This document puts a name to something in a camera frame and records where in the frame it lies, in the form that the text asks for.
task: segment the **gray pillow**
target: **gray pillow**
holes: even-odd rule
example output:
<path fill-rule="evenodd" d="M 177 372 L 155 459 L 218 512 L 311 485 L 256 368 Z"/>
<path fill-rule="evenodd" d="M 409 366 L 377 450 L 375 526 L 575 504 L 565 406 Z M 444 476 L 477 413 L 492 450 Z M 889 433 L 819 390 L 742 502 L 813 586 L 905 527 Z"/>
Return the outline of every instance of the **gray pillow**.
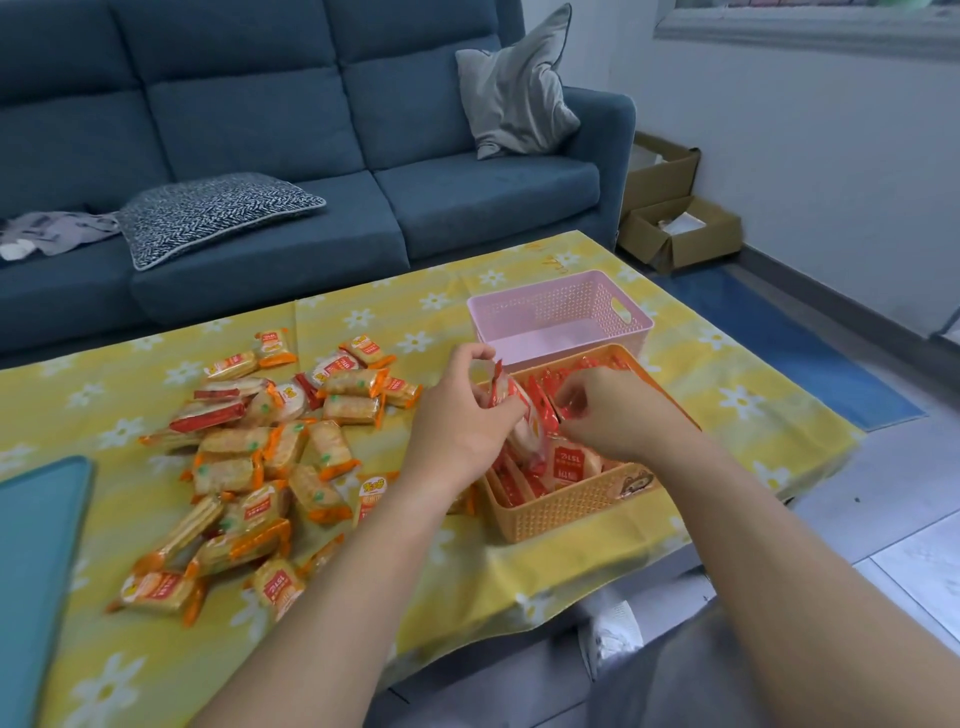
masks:
<path fill-rule="evenodd" d="M 457 51 L 460 100 L 478 159 L 505 151 L 553 154 L 580 128 L 557 75 L 572 14 L 569 3 L 560 6 L 525 38 L 496 53 Z"/>
<path fill-rule="evenodd" d="M 146 271 L 235 232 L 318 210 L 326 200 L 257 172 L 164 184 L 117 212 L 133 268 Z"/>

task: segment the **sticker on basket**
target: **sticker on basket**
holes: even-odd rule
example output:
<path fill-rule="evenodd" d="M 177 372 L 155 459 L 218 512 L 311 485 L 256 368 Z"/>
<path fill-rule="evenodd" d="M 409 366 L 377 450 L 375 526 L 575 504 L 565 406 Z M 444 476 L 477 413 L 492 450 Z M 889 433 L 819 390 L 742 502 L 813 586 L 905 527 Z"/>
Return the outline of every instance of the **sticker on basket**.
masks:
<path fill-rule="evenodd" d="M 657 477 L 642 465 L 634 465 L 626 473 L 618 477 L 607 491 L 610 500 L 623 500 L 634 496 L 650 487 L 657 481 Z"/>
<path fill-rule="evenodd" d="M 613 313 L 619 316 L 624 324 L 629 325 L 634 322 L 634 315 L 627 310 L 627 306 L 617 299 L 610 299 L 610 308 L 613 309 Z"/>

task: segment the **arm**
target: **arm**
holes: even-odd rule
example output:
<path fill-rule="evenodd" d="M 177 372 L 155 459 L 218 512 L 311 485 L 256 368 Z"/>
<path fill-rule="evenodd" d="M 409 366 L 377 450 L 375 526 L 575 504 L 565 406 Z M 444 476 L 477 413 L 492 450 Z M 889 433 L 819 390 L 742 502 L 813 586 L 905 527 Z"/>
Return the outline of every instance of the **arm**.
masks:
<path fill-rule="evenodd" d="M 195 726 L 360 725 L 446 509 L 490 466 L 524 412 L 481 409 L 468 378 L 482 344 L 457 347 L 420 398 L 397 481 Z"/>
<path fill-rule="evenodd" d="M 665 398 L 606 369 L 558 397 L 583 414 L 571 437 L 658 474 L 782 724 L 956 721 L 960 660 Z"/>
<path fill-rule="evenodd" d="M 598 224 L 596 230 L 585 232 L 613 250 L 634 143 L 636 107 L 629 96 L 570 86 L 564 87 L 564 101 L 580 119 L 580 129 L 566 142 L 562 154 L 592 162 L 600 171 Z"/>

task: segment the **black and white patterned pillow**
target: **black and white patterned pillow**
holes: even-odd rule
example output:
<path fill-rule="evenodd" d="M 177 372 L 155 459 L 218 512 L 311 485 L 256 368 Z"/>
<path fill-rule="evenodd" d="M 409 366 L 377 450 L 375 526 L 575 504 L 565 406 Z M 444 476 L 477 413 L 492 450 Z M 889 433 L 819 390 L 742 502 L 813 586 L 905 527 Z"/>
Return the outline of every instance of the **black and white patterned pillow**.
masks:
<path fill-rule="evenodd" d="M 326 200 L 257 172 L 164 184 L 117 212 L 133 267 L 155 265 L 225 235 L 318 210 Z"/>

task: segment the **sofa armrest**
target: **sofa armrest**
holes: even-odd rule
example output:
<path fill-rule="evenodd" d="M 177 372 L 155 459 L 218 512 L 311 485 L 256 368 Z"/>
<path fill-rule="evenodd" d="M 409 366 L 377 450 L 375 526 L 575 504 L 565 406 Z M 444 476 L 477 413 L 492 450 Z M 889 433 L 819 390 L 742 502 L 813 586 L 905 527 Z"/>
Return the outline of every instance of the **sofa armrest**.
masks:
<path fill-rule="evenodd" d="M 623 94 L 570 86 L 564 87 L 564 101 L 580 119 L 580 129 L 564 143 L 561 154 L 592 162 L 600 170 L 601 239 L 597 242 L 613 250 L 636 131 L 636 107 Z"/>

